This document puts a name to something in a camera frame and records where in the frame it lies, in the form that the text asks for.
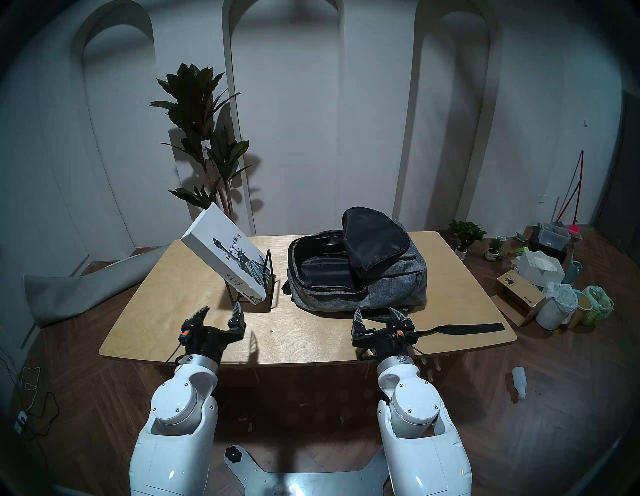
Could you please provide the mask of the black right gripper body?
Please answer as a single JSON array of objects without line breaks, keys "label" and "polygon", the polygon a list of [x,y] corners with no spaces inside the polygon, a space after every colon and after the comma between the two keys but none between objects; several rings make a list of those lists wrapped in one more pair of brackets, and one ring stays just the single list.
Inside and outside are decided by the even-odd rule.
[{"label": "black right gripper body", "polygon": [[357,349],[358,361],[383,361],[390,357],[404,359],[408,355],[408,348],[416,344],[415,326],[411,322],[411,330],[395,330],[387,323],[383,329],[367,329],[364,334],[353,334],[351,343]]}]

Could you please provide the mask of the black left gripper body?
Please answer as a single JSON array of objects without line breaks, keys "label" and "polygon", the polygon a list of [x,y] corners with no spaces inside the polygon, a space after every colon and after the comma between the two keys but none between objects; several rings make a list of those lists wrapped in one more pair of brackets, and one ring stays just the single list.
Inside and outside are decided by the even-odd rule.
[{"label": "black left gripper body", "polygon": [[201,355],[219,366],[226,347],[242,341],[246,327],[246,323],[241,322],[230,325],[225,331],[212,326],[185,322],[179,335],[179,343],[185,348],[180,359],[189,355]]}]

